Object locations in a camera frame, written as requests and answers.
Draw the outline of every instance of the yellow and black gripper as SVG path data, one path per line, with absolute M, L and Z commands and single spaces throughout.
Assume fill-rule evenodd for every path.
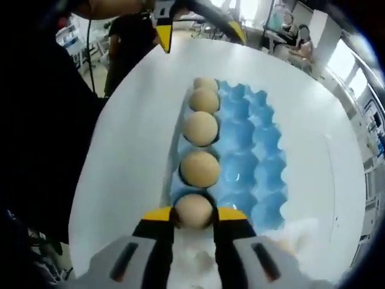
M 222 11 L 204 0 L 156 0 L 153 17 L 159 42 L 166 53 L 170 53 L 173 19 L 177 11 L 186 8 L 190 12 L 203 16 L 209 23 L 222 31 L 230 41 L 244 45 L 246 38 L 237 21 L 229 19 Z

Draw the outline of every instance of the blue egg tray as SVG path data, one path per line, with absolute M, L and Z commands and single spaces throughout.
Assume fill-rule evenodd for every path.
M 177 128 L 176 153 L 173 155 L 170 202 L 201 188 L 186 185 L 180 178 L 179 164 L 191 151 L 211 153 L 220 163 L 218 182 L 205 189 L 218 207 L 242 211 L 260 234 L 283 225 L 280 207 L 288 199 L 287 186 L 281 178 L 286 158 L 278 148 L 281 133 L 273 123 L 274 110 L 266 103 L 267 93 L 251 91 L 248 85 L 229 86 L 217 81 L 220 109 L 214 114 L 219 126 L 218 137 L 205 148 L 192 145 Z M 179 123 L 193 113 L 186 94 Z

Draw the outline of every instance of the egg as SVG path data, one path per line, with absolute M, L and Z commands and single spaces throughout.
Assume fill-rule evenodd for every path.
M 213 114 L 219 110 L 218 95 L 206 87 L 199 87 L 195 89 L 188 104 L 194 111 L 205 111 Z
M 218 181 L 220 165 L 208 152 L 194 151 L 180 162 L 180 174 L 189 185 L 207 188 Z
M 190 229 L 204 229 L 211 218 L 213 207 L 199 194 L 188 194 L 179 199 L 175 205 L 180 226 Z
M 183 127 L 183 135 L 196 146 L 208 146 L 215 140 L 217 134 L 217 120 L 204 111 L 192 113 Z
M 194 79 L 194 88 L 197 89 L 199 87 L 205 87 L 213 92 L 218 91 L 218 84 L 212 78 L 197 77 Z

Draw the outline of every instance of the white tabletop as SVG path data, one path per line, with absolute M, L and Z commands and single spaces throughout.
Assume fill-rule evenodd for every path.
M 327 89 L 282 60 L 232 43 L 173 39 L 125 78 L 103 109 L 84 164 L 69 225 L 77 275 L 90 258 L 161 203 L 168 153 L 186 90 L 197 76 L 264 89 L 282 132 L 287 221 L 319 221 L 314 278 L 336 280 L 356 251 L 365 212 L 365 177 L 356 136 Z

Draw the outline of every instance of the egg carton cup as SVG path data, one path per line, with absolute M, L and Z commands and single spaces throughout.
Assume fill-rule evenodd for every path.
M 186 93 L 170 151 L 170 202 L 175 204 L 186 194 L 206 190 L 218 207 L 242 211 L 258 234 L 279 229 L 284 222 L 280 208 L 288 199 L 281 178 L 286 157 L 279 149 L 281 133 L 273 123 L 274 110 L 266 103 L 268 95 L 263 90 L 255 93 L 244 84 L 217 83 L 220 109 L 214 117 L 219 130 L 207 147 L 194 146 L 183 136 L 183 123 L 194 112 L 188 105 L 193 89 Z M 219 161 L 221 172 L 213 186 L 196 188 L 182 179 L 180 162 L 192 151 L 209 152 Z

